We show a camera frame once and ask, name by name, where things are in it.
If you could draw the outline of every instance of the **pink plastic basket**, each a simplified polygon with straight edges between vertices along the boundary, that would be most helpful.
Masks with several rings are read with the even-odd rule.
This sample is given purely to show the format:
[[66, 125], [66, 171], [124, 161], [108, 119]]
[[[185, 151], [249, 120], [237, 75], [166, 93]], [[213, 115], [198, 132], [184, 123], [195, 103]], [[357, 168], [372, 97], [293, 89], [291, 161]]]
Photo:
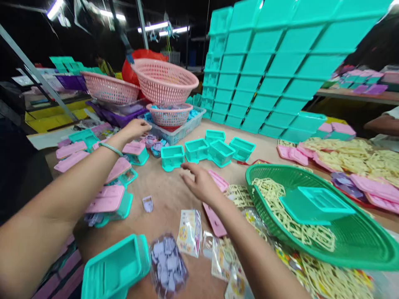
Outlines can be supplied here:
[[93, 98], [114, 104], [132, 104], [137, 101], [140, 87], [105, 75], [81, 72]]
[[192, 110], [192, 105], [182, 104], [183, 109], [153, 109], [152, 104], [147, 105], [147, 110], [151, 112], [154, 122], [161, 127], [180, 127], [187, 122], [188, 115]]
[[131, 67], [145, 97], [158, 105], [183, 104], [199, 83], [193, 73], [160, 60], [136, 59]]

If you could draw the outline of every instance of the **person's arm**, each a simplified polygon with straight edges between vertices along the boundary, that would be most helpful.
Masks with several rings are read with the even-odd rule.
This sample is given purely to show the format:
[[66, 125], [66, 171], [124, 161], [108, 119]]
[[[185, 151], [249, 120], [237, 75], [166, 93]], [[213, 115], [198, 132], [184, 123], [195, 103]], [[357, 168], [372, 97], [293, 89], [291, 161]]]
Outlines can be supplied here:
[[223, 195], [209, 173], [193, 163], [183, 163], [182, 168], [189, 169], [195, 176], [193, 181], [182, 175], [187, 187], [215, 211], [226, 228], [255, 298], [310, 299], [310, 294], [234, 203]]
[[[151, 129], [133, 120], [107, 143], [122, 151]], [[36, 195], [0, 228], [0, 297], [30, 298], [119, 156], [99, 147]]]

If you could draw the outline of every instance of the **table surface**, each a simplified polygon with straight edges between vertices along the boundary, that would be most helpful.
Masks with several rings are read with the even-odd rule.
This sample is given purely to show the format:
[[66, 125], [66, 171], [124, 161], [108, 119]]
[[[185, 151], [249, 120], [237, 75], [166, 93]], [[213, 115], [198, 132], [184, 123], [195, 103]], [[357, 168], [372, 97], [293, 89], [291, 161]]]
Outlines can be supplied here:
[[348, 89], [348, 88], [329, 88], [329, 89], [320, 88], [316, 93], [316, 95], [399, 106], [399, 93], [397, 92], [384, 91], [382, 94], [375, 96], [368, 94], [357, 94], [352, 91], [353, 89]]
[[[205, 137], [206, 130], [223, 130], [226, 133], [226, 143], [234, 137], [239, 137], [256, 144], [249, 163], [263, 159], [274, 164], [292, 164], [281, 159], [277, 153], [277, 140], [263, 135], [254, 135], [242, 130], [219, 125], [203, 119], [201, 125], [194, 129], [179, 144]], [[246, 185], [245, 171], [247, 166], [239, 165], [233, 160], [225, 168], [218, 168], [213, 162], [204, 160], [199, 163], [206, 169], [212, 169], [230, 184]], [[316, 166], [315, 173], [323, 178], [330, 176]], [[161, 159], [153, 155], [144, 166], [134, 166], [138, 178], [128, 186], [133, 194], [133, 204], [130, 215], [123, 221], [111, 221], [104, 228], [88, 228], [78, 225], [74, 231], [84, 262], [124, 239], [131, 234], [144, 234], [151, 243], [165, 232], [171, 232], [177, 237], [180, 225], [180, 212], [186, 209], [197, 209], [201, 212], [202, 230], [212, 232], [202, 204], [191, 194], [180, 177], [182, 169], [165, 172], [161, 167]], [[154, 210], [146, 213], [142, 198], [152, 195]], [[384, 227], [399, 233], [399, 218], [394, 214], [370, 210], [376, 215], [376, 220]], [[186, 287], [176, 298], [222, 298], [227, 286], [224, 281], [211, 275], [211, 261], [200, 254], [199, 258], [183, 254], [190, 277]], [[128, 298], [157, 298], [150, 275], [129, 290]]]

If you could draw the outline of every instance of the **stack of teal boxes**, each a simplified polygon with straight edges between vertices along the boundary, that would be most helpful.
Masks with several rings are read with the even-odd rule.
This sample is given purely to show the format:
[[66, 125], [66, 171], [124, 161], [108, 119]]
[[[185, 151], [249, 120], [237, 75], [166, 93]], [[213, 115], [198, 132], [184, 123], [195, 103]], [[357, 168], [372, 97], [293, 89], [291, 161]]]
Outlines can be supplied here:
[[[244, 0], [214, 11], [202, 94], [211, 120], [273, 138], [287, 128], [313, 134], [317, 128], [292, 123], [390, 2]], [[215, 24], [224, 25], [219, 35]]]

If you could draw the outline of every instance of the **green oval basket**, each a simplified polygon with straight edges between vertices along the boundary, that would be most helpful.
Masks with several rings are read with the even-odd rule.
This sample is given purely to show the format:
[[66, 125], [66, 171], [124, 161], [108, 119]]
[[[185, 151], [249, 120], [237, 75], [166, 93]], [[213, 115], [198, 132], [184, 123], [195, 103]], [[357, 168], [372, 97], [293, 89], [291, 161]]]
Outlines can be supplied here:
[[[246, 182], [252, 201], [270, 233], [280, 241], [315, 258], [341, 267], [364, 270], [399, 270], [399, 244], [384, 228], [335, 187], [306, 170], [286, 165], [253, 165], [246, 171]], [[356, 210], [356, 214], [331, 222], [328, 227], [336, 236], [335, 251], [329, 252], [317, 244], [305, 245], [289, 233], [277, 220], [265, 202], [255, 178], [271, 178], [286, 191], [298, 186], [326, 188]]]

